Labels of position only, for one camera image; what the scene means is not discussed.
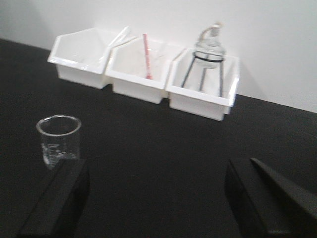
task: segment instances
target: clear glass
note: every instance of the clear glass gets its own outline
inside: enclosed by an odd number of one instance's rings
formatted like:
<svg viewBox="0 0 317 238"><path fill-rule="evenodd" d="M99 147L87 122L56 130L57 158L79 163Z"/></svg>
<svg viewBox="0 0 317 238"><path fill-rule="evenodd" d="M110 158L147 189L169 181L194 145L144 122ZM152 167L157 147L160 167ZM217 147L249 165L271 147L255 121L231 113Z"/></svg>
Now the clear glass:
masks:
<svg viewBox="0 0 317 238"><path fill-rule="evenodd" d="M209 37L196 43L196 55L207 60L222 60L225 55L225 49L221 46L218 36L215 35L212 30ZM197 63L207 68L216 68L219 65L219 63L208 62L201 59L198 59Z"/></svg>
<svg viewBox="0 0 317 238"><path fill-rule="evenodd" d="M72 116L55 115L40 120L36 128L41 134L43 160L51 170L60 159L79 159L81 122Z"/></svg>

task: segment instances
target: white wall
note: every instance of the white wall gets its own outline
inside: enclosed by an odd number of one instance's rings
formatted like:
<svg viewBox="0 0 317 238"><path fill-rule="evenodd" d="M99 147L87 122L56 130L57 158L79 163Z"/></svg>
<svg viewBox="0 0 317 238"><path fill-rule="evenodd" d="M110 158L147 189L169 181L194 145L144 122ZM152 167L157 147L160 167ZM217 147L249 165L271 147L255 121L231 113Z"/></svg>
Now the white wall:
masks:
<svg viewBox="0 0 317 238"><path fill-rule="evenodd" d="M101 27L193 46L216 20L241 58L238 93L317 113L317 0L0 0L0 38L51 49Z"/></svg>

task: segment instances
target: black table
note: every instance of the black table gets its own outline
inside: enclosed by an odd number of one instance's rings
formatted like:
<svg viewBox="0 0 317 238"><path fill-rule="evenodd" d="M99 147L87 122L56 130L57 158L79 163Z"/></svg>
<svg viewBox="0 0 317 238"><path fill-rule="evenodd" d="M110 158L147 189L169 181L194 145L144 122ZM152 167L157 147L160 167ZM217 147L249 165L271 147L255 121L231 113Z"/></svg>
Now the black table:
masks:
<svg viewBox="0 0 317 238"><path fill-rule="evenodd" d="M82 121L91 192L78 238L240 237L224 194L230 158L256 157L317 193L316 114L237 95L218 122L60 80L48 55L0 41L0 237L48 172L35 125L55 114Z"/></svg>

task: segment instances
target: white container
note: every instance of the white container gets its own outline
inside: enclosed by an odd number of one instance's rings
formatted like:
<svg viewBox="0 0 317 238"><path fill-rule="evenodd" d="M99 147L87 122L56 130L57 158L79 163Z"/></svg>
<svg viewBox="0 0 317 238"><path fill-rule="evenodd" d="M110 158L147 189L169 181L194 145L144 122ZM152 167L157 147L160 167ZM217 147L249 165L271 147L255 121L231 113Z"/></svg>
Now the white container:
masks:
<svg viewBox="0 0 317 238"><path fill-rule="evenodd" d="M97 28L58 36L48 62L56 64L59 78L102 89L111 83L105 68L112 47L133 39L113 42L116 36L117 33Z"/></svg>
<svg viewBox="0 0 317 238"><path fill-rule="evenodd" d="M146 78L143 38L113 49L106 75L113 77L113 91L152 103L167 97L164 90L171 62L184 50L182 46L149 40L151 75Z"/></svg>
<svg viewBox="0 0 317 238"><path fill-rule="evenodd" d="M234 104L239 81L239 58L226 56L223 62L223 91L219 96L219 69L208 69L202 90L200 83L202 69L194 64L184 87L181 87L193 58L194 49L184 51L172 64L166 86L170 107L203 117L223 120Z"/></svg>

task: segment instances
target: wire stand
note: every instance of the wire stand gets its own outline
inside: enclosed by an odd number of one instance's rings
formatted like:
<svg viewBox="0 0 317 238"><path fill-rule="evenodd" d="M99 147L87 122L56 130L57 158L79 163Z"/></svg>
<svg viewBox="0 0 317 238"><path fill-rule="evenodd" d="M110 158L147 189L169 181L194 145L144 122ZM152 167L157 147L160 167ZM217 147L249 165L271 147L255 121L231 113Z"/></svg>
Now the wire stand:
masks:
<svg viewBox="0 0 317 238"><path fill-rule="evenodd" d="M199 57L199 56L196 55L196 53L206 54L206 58ZM182 83L182 85L181 85L182 88L183 88L183 87L185 86L185 84L186 84L186 81L187 81L187 79L188 79L188 76L189 76L189 74L190 74L190 71L192 70L192 67L193 67L194 62L195 62L196 59L203 60L203 61L207 61L207 62L219 63L219 81L220 81L219 95L220 95L220 97L222 97L222 94L223 94L223 78L222 78L222 76L223 76L223 60L224 60L224 59L223 59L223 58L220 59L220 60L208 59L209 56L211 56L211 55L212 55L212 56L215 56L214 54L209 54L209 53L200 52L200 51L195 51L195 52L193 52L193 59L192 59L192 61L191 61L191 63L190 63L190 66L189 66L189 68L188 68L188 70L187 70L187 72L186 72L185 78L184 78L183 83ZM202 77L201 77L201 80L200 80L199 91L201 91L202 88L203 88L207 69L213 69L213 68L211 68L211 67L204 67L204 69L203 69L203 74L202 74Z"/></svg>

